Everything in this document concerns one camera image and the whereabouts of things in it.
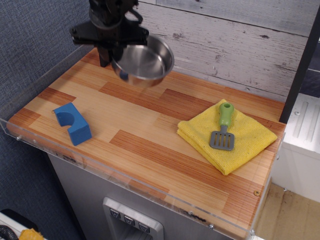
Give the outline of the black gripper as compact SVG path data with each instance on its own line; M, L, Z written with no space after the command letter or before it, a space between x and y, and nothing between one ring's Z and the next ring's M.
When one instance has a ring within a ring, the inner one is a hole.
M137 0L90 0L89 20L70 28L75 44L107 47L111 60L121 60L127 45L146 45L149 31L134 10Z

